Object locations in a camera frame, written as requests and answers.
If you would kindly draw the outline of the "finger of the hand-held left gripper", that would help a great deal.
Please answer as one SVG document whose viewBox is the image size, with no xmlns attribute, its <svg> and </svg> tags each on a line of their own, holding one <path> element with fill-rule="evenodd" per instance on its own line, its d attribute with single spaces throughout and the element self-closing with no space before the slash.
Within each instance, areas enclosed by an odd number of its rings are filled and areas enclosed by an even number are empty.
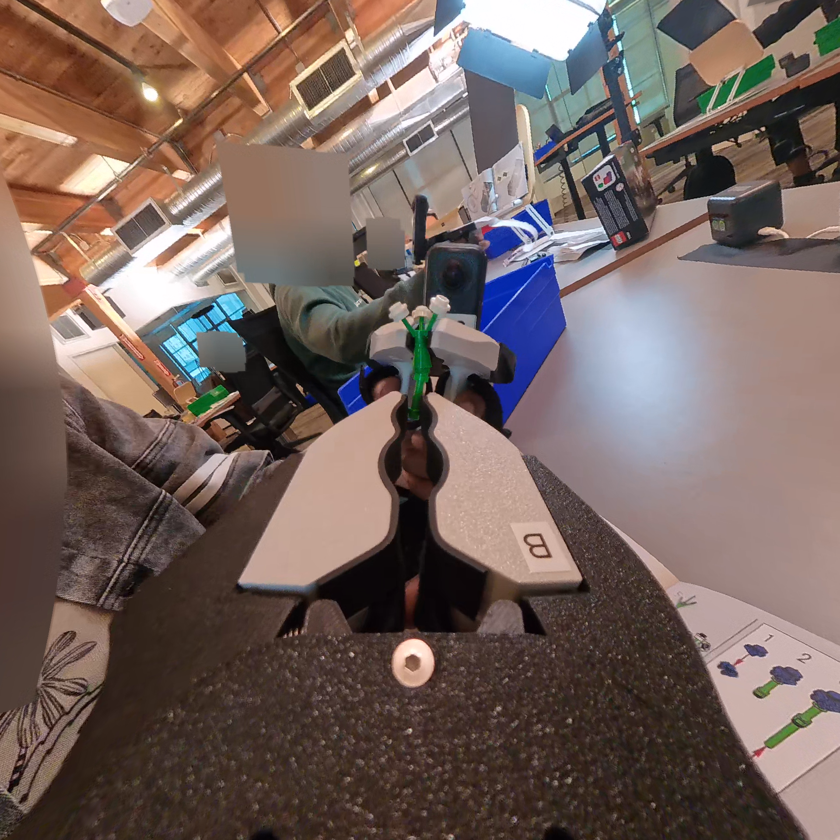
<svg viewBox="0 0 840 840">
<path fill-rule="evenodd" d="M 369 346 L 367 377 L 372 396 L 400 392 L 410 396 L 414 392 L 414 333 L 409 323 L 388 323 L 372 333 Z"/>
<path fill-rule="evenodd" d="M 497 341 L 451 318 L 436 321 L 428 346 L 449 372 L 444 396 L 462 393 L 471 375 L 489 381 L 500 357 Z"/>
</svg>

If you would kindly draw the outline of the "green lego stem white flowers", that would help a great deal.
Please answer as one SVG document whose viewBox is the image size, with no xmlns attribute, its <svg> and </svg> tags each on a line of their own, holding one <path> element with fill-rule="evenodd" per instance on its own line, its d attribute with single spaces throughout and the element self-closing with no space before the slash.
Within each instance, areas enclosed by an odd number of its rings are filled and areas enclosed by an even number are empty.
<svg viewBox="0 0 840 840">
<path fill-rule="evenodd" d="M 388 317 L 393 322 L 401 322 L 410 338 L 413 339 L 413 360 L 411 386 L 407 391 L 407 419 L 410 424 L 418 424 L 421 405 L 429 384 L 432 370 L 432 357 L 429 343 L 437 320 L 450 312 L 449 299 L 444 295 L 435 295 L 430 299 L 430 307 L 421 305 L 409 313 L 403 302 L 390 306 Z"/>
</svg>

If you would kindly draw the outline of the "blue plastic bin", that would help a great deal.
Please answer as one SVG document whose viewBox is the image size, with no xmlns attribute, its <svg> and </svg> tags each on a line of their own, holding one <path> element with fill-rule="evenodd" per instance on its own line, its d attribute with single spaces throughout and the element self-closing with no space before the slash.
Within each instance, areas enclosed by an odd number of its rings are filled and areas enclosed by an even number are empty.
<svg viewBox="0 0 840 840">
<path fill-rule="evenodd" d="M 553 216 L 548 199 L 525 206 L 510 218 L 489 217 L 481 225 L 481 237 L 488 243 L 488 259 L 498 259 L 553 233 Z"/>
<path fill-rule="evenodd" d="M 553 258 L 543 257 L 486 284 L 480 330 L 516 356 L 507 384 L 495 384 L 507 421 L 561 333 L 566 318 Z"/>
</svg>

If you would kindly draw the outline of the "person's left forearm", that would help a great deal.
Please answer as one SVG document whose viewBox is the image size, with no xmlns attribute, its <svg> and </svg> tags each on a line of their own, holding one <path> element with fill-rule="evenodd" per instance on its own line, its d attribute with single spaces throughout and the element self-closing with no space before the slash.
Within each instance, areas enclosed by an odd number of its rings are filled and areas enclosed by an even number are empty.
<svg viewBox="0 0 840 840">
<path fill-rule="evenodd" d="M 148 418 L 59 374 L 67 492 L 56 596 L 122 610 L 278 463 L 223 451 L 201 428 Z"/>
</svg>

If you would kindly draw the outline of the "green lego baseplates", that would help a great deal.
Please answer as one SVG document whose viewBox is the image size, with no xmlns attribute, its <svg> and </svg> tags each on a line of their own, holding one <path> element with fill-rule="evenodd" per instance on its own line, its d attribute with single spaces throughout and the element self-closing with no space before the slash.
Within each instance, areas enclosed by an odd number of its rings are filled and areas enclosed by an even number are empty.
<svg viewBox="0 0 840 840">
<path fill-rule="evenodd" d="M 700 112 L 702 114 L 713 112 L 762 86 L 772 77 L 775 65 L 775 58 L 768 55 L 754 65 L 721 81 L 713 89 L 698 97 Z"/>
</svg>

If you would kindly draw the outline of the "lego instruction booklet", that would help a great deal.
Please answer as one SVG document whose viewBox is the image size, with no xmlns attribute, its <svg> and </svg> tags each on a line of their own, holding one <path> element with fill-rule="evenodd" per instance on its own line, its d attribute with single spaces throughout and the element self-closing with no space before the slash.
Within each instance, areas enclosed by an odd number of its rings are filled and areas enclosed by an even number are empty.
<svg viewBox="0 0 840 840">
<path fill-rule="evenodd" d="M 696 584 L 674 584 L 667 594 L 735 732 L 776 793 L 838 755 L 837 645 Z"/>
</svg>

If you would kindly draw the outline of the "person's left hand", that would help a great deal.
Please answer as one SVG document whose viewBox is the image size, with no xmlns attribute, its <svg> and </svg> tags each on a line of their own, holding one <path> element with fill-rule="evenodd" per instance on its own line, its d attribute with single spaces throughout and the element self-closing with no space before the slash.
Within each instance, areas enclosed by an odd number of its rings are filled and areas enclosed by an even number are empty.
<svg viewBox="0 0 840 840">
<path fill-rule="evenodd" d="M 367 403 L 401 391 L 401 379 L 393 366 L 371 369 L 360 376 L 360 392 Z M 457 394 L 455 404 L 505 433 L 501 401 L 493 384 L 476 374 L 468 378 L 464 391 Z M 402 473 L 396 484 L 417 498 L 427 501 L 438 475 L 427 470 L 427 441 L 423 432 L 406 432 L 402 439 Z"/>
</svg>

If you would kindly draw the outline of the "black mesh office chair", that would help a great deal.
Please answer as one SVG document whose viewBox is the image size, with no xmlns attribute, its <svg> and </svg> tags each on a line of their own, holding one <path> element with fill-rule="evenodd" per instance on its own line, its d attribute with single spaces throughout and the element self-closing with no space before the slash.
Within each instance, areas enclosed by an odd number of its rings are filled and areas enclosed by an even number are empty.
<svg viewBox="0 0 840 840">
<path fill-rule="evenodd" d="M 319 404 L 333 423 L 348 416 L 338 393 L 320 383 L 292 352 L 275 308 L 246 314 L 230 325 L 245 343 L 244 369 L 219 374 L 254 417 L 251 425 L 237 425 L 251 445 L 266 445 L 277 458 L 296 453 L 319 435 L 286 437 L 312 403 Z"/>
</svg>

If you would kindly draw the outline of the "grey partition panel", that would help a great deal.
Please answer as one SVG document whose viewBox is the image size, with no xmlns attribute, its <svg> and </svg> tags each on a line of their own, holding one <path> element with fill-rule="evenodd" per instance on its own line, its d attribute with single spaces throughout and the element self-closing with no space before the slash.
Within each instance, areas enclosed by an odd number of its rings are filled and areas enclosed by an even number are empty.
<svg viewBox="0 0 840 840">
<path fill-rule="evenodd" d="M 519 142 L 515 91 L 465 70 L 476 169 L 491 168 Z"/>
</svg>

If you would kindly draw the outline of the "green box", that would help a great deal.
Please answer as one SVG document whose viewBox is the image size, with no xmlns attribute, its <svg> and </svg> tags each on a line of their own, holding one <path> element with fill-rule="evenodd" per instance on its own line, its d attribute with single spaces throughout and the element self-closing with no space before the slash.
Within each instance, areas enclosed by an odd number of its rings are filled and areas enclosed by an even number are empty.
<svg viewBox="0 0 840 840">
<path fill-rule="evenodd" d="M 191 414 L 198 418 L 207 413 L 223 411 L 234 405 L 239 399 L 239 392 L 231 392 L 224 385 L 219 385 L 191 402 L 184 410 L 184 414 Z"/>
</svg>

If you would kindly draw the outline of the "white air vent grille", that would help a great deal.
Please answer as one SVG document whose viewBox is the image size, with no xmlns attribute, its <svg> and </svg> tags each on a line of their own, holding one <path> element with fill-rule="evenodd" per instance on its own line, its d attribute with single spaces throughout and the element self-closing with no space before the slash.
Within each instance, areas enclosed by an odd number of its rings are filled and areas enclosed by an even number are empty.
<svg viewBox="0 0 840 840">
<path fill-rule="evenodd" d="M 121 246 L 134 256 L 172 226 L 172 219 L 165 208 L 155 199 L 149 198 L 113 225 L 112 233 Z"/>
<path fill-rule="evenodd" d="M 313 121 L 362 78 L 360 63 L 343 40 L 292 79 L 290 94 Z"/>
</svg>

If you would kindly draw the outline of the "black light stand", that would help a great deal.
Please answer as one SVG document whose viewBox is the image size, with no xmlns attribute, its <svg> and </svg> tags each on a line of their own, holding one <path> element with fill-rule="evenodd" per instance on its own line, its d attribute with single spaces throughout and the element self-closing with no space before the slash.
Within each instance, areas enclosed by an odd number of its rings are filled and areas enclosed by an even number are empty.
<svg viewBox="0 0 840 840">
<path fill-rule="evenodd" d="M 625 79 L 625 60 L 622 47 L 624 32 L 616 26 L 614 16 L 608 5 L 597 20 L 602 42 L 607 52 L 607 62 L 602 67 L 605 89 L 611 100 L 616 123 L 616 143 L 628 142 L 638 149 L 641 133 L 634 117 L 634 94 L 629 92 Z"/>
</svg>

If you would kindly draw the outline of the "black power station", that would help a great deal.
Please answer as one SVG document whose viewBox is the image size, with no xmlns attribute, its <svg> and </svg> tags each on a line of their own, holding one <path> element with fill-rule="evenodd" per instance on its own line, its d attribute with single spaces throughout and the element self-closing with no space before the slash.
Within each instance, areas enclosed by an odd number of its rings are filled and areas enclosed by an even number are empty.
<svg viewBox="0 0 840 840">
<path fill-rule="evenodd" d="M 742 247 L 756 242 L 763 230 L 784 224 L 782 186 L 775 180 L 736 184 L 707 199 L 714 243 Z"/>
</svg>

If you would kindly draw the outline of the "person's floral patterned pants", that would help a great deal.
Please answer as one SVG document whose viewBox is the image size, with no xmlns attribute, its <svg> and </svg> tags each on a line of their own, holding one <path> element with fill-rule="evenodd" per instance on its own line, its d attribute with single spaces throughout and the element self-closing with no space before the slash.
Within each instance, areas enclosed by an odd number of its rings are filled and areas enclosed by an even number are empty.
<svg viewBox="0 0 840 840">
<path fill-rule="evenodd" d="M 113 612 L 56 599 L 35 698 L 1 715 L 1 838 L 46 793 L 106 678 Z"/>
</svg>

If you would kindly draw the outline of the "grey desk mat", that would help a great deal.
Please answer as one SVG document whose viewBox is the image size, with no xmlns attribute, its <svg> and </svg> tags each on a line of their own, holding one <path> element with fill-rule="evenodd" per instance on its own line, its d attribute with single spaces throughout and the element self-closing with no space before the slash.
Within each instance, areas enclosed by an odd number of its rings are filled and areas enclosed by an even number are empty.
<svg viewBox="0 0 840 840">
<path fill-rule="evenodd" d="M 680 260 L 717 266 L 839 273 L 838 238 L 782 238 L 743 247 L 702 245 Z"/>
</svg>

